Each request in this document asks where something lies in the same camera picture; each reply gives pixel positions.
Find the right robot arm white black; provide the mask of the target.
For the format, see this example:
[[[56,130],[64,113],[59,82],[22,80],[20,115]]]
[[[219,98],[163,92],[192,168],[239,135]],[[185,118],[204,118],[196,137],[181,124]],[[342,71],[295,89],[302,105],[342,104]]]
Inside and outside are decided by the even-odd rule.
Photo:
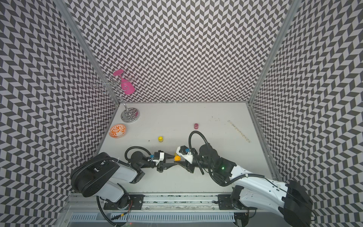
[[[220,157],[210,145],[202,145],[199,152],[180,146],[176,154],[184,160],[177,163],[188,172],[200,167],[219,186],[232,187],[232,200],[237,208],[272,212],[292,227],[308,227],[316,218],[309,194],[297,181],[279,182],[252,173]]]

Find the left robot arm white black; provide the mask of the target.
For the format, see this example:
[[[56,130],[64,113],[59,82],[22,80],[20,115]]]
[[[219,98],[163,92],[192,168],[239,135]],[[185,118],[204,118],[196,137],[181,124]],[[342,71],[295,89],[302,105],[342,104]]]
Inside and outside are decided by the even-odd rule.
[[[169,159],[174,160],[173,155],[162,151],[151,154],[147,149],[138,146],[127,149],[124,156],[126,163],[102,152],[75,168],[71,173],[72,189],[84,197],[97,195],[119,202],[127,192],[122,186],[113,183],[112,178],[136,184],[145,175],[142,171],[144,168],[154,168],[162,173],[177,165],[175,162],[167,162]]]

